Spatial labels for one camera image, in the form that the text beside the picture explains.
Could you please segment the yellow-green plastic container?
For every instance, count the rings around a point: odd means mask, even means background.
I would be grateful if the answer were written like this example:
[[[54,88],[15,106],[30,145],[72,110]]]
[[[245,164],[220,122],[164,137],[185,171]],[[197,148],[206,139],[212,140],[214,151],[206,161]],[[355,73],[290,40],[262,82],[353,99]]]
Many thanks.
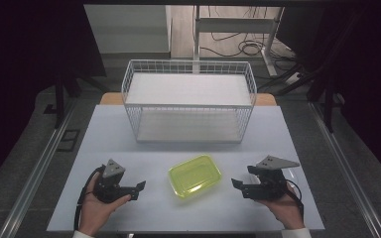
[[[171,167],[170,183],[176,196],[188,198],[222,179],[222,174],[210,155],[199,155]]]

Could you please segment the white wire rack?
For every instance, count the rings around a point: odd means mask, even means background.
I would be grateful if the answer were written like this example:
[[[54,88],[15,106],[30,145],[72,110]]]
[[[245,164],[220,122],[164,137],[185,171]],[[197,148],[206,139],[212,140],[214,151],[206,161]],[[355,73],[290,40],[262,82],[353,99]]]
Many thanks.
[[[139,142],[239,143],[257,100],[247,61],[132,59],[121,92]]]

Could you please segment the white cabinet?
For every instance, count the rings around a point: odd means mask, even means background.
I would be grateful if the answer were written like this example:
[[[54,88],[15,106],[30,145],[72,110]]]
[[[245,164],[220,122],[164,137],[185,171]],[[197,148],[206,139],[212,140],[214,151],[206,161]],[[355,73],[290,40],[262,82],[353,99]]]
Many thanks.
[[[101,54],[171,53],[172,14],[166,5],[85,5]]]

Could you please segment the white power strip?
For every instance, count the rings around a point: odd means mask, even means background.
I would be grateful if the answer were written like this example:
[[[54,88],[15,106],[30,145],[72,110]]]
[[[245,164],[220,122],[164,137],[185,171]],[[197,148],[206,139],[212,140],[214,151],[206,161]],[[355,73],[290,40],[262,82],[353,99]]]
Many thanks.
[[[301,79],[302,77],[303,77],[303,75],[300,72],[295,72],[293,75],[291,75],[285,81],[285,83],[288,84],[288,85],[291,85],[291,84],[295,83],[296,81],[298,81],[299,79]]]

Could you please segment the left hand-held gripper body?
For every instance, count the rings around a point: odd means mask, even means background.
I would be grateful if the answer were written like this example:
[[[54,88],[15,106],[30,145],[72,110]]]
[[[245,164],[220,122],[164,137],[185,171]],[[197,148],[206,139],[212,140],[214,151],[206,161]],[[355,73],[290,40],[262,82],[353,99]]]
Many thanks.
[[[98,200],[104,203],[112,203],[120,197],[139,193],[136,186],[121,186],[126,169],[110,159],[99,174],[95,183],[93,194]]]

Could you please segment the wooden table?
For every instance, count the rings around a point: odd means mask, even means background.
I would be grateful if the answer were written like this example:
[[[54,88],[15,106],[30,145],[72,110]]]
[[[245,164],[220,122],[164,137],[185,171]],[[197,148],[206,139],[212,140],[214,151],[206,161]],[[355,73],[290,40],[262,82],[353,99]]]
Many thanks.
[[[102,105],[122,105],[123,95],[121,92],[107,92],[101,97]],[[256,96],[256,106],[277,106],[275,97],[270,93],[258,93]]]

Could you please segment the black stand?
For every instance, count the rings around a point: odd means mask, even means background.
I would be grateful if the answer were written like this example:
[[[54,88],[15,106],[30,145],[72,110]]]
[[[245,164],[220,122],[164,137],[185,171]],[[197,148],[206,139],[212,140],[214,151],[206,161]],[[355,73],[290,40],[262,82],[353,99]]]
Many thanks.
[[[280,75],[270,75],[268,77],[256,75],[256,78],[266,80],[266,83],[257,86],[257,90],[259,92],[266,92],[269,87],[280,84],[284,80],[289,79],[294,73],[300,73],[302,76],[291,84],[273,91],[272,94],[275,96],[285,95],[310,82],[312,85],[306,94],[307,101],[317,102],[321,97],[323,97],[322,122],[327,131],[332,133],[332,108],[335,105],[333,101],[334,85],[333,79],[331,78],[331,73],[325,67],[320,66],[318,69],[308,72],[304,70],[301,64],[296,63]]]
[[[44,111],[45,114],[56,115],[56,129],[62,125],[65,118],[64,93],[67,92],[70,97],[79,97],[81,94],[81,89],[77,82],[78,78],[99,89],[103,93],[109,91],[107,86],[77,68],[71,67],[69,69],[59,70],[54,76],[56,102],[54,104],[49,104]]]

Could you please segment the dark curtain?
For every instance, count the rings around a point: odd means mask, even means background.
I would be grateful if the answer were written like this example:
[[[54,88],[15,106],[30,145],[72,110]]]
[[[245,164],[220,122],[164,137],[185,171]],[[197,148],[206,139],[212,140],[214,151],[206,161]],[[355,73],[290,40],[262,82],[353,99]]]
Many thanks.
[[[104,76],[87,0],[0,0],[0,166],[18,141],[42,90]]]
[[[356,11],[358,22],[329,71],[332,89],[343,98],[342,114],[381,163],[381,0],[358,0],[356,7],[287,7],[278,39],[314,71]]]

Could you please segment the metal floor rail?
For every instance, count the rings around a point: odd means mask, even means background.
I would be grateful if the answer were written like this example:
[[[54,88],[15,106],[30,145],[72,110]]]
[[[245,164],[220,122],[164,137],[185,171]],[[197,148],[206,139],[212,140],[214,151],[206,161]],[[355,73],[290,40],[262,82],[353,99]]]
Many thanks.
[[[334,134],[326,127],[324,123],[324,115],[321,112],[320,107],[311,102],[308,103],[308,106],[314,114],[318,127],[329,146],[332,156],[334,157],[335,162],[337,163],[341,174],[347,183],[348,189],[350,190],[371,235],[373,238],[381,238],[381,219],[378,216],[373,203],[365,193],[358,178],[356,177]]]
[[[0,238],[15,238],[28,208],[31,205],[33,198],[43,180],[43,177],[52,161],[52,158],[58,148],[58,145],[63,137],[65,129],[71,119],[77,100],[70,99],[67,102],[62,120],[58,129],[55,129],[50,140],[45,146],[39,159],[35,163],[25,185],[20,191],[12,209],[10,210],[4,224],[0,229]]]

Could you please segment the person's right hand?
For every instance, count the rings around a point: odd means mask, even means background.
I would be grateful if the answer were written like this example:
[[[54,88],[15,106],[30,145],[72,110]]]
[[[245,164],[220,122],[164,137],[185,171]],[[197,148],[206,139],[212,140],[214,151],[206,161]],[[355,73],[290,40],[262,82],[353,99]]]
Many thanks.
[[[259,200],[259,203],[268,207],[275,218],[280,221],[286,230],[297,230],[305,228],[304,218],[301,215],[297,203],[291,198],[295,191],[287,184],[289,194],[281,198],[269,201]]]

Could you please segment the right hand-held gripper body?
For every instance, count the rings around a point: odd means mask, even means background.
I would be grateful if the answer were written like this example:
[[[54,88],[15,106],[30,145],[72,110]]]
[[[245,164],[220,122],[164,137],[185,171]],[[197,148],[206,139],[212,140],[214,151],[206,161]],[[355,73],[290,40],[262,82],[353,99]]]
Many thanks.
[[[300,164],[268,155],[255,166],[248,166],[250,175],[261,181],[259,184],[243,184],[241,191],[249,193],[250,199],[275,200],[281,198],[287,190],[287,181],[282,169],[296,168]]]

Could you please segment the white metal desk frame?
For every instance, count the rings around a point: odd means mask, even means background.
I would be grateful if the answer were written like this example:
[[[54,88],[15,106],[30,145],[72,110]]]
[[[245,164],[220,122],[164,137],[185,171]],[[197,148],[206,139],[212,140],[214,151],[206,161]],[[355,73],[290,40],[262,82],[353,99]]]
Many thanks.
[[[277,76],[272,62],[271,52],[274,39],[282,18],[284,8],[278,7],[273,18],[221,18],[200,16],[200,7],[196,5],[193,13],[193,54],[199,60],[199,35],[201,33],[264,34],[267,40],[262,44],[261,56],[270,76]]]

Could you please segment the person's left hand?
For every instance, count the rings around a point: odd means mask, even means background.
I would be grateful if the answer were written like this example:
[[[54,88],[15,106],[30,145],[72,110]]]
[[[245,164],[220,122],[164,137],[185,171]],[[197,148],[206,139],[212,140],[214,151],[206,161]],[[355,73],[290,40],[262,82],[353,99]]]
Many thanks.
[[[86,195],[80,212],[78,228],[76,229],[92,237],[95,237],[97,232],[107,222],[110,215],[117,208],[127,203],[131,197],[130,195],[125,195],[112,203],[101,202],[92,193],[98,177],[99,174],[96,174],[87,186]]]

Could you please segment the black floor bracket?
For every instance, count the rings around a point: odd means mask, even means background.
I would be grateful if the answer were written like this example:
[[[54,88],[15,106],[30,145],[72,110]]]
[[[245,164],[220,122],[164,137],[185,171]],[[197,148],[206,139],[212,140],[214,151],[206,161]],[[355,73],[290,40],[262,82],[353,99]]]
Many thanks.
[[[64,152],[64,153],[72,152],[77,143],[79,133],[80,133],[79,129],[65,130],[58,144],[57,151]]]

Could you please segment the person's right white sleeve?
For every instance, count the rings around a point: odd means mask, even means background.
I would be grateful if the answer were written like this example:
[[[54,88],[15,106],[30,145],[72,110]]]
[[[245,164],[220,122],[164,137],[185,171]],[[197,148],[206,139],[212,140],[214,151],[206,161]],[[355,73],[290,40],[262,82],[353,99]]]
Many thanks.
[[[308,228],[284,229],[281,231],[282,238],[312,238]]]

